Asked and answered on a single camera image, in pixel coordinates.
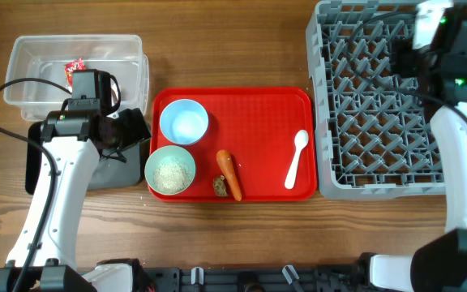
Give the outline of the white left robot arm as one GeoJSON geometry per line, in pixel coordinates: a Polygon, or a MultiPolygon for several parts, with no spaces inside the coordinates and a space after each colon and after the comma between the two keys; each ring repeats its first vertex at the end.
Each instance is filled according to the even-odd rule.
{"type": "Polygon", "coordinates": [[[148,291],[152,280],[137,259],[104,260],[89,273],[76,268],[84,198],[101,155],[148,139],[139,109],[110,118],[99,109],[53,111],[42,123],[41,170],[21,235],[0,268],[0,291],[148,291]]]}

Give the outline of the white plastic spoon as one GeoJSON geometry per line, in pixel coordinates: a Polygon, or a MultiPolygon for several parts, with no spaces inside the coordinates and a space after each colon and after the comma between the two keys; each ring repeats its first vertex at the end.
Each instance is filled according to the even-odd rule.
{"type": "Polygon", "coordinates": [[[309,135],[307,131],[306,130],[298,131],[298,133],[295,135],[295,138],[294,138],[295,151],[293,154],[293,159],[289,166],[288,173],[285,177],[285,188],[288,190],[293,189],[295,185],[296,177],[298,173],[298,164],[299,164],[300,156],[301,156],[302,150],[307,146],[308,143],[309,143],[309,135]]]}

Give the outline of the light blue small bowl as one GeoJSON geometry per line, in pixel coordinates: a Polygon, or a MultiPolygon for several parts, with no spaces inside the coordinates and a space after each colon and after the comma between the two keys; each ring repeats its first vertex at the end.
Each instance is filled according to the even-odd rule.
{"type": "Polygon", "coordinates": [[[208,124],[207,110],[199,102],[190,99],[171,102],[160,116],[161,133],[174,144],[197,143],[206,133],[208,124]]]}

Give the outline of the green bowl with rice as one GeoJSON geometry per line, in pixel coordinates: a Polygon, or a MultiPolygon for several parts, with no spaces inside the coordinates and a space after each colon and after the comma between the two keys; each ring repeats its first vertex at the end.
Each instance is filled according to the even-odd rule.
{"type": "Polygon", "coordinates": [[[164,146],[149,156],[144,167],[144,176],[154,192],[177,195],[193,183],[196,176],[195,160],[180,146],[164,146]]]}

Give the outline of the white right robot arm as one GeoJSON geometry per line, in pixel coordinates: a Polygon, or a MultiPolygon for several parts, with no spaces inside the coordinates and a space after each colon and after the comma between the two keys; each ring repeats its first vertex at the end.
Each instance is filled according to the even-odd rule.
{"type": "Polygon", "coordinates": [[[420,53],[392,42],[392,70],[417,77],[446,183],[445,234],[413,255],[370,255],[363,282],[395,291],[467,291],[467,41],[420,53]]]}

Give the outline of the red snack wrapper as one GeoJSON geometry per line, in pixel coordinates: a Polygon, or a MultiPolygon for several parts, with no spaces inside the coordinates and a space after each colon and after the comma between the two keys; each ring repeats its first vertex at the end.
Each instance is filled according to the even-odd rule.
{"type": "Polygon", "coordinates": [[[75,71],[85,71],[86,65],[82,58],[78,58],[75,61],[69,62],[64,65],[64,72],[68,86],[71,87],[73,84],[73,74],[75,71]]]}

